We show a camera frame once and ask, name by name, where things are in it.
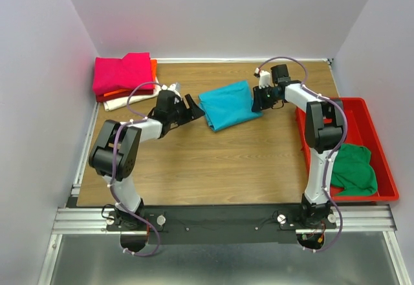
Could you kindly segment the teal t shirt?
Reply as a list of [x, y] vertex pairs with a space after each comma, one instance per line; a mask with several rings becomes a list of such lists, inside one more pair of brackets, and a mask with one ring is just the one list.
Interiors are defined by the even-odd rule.
[[252, 112], [253, 97], [247, 81], [220, 87], [199, 94], [199, 107], [204, 111], [208, 126], [213, 132], [262, 117]]

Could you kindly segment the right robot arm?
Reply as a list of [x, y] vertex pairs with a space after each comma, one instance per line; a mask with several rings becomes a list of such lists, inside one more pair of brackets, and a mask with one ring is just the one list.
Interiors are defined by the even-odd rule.
[[328, 218], [334, 161], [347, 136], [347, 119], [340, 100], [310, 90], [304, 82], [292, 80], [286, 65], [271, 71], [255, 69], [259, 85], [253, 88], [252, 112], [272, 108], [277, 102], [292, 103], [305, 113], [305, 143], [310, 151], [309, 177], [298, 211], [298, 222], [306, 228]]

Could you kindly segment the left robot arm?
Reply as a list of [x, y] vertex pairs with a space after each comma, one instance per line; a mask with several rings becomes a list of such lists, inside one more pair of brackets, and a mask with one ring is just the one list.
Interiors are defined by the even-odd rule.
[[139, 145], [165, 137], [170, 130], [205, 115], [205, 112], [187, 94], [162, 90], [155, 107], [141, 120], [118, 122], [106, 120], [89, 154], [89, 166], [106, 181], [114, 200], [113, 212], [102, 217], [108, 226], [139, 230], [162, 229], [164, 215], [156, 216], [151, 227], [144, 215], [144, 201], [135, 189], [132, 173]]

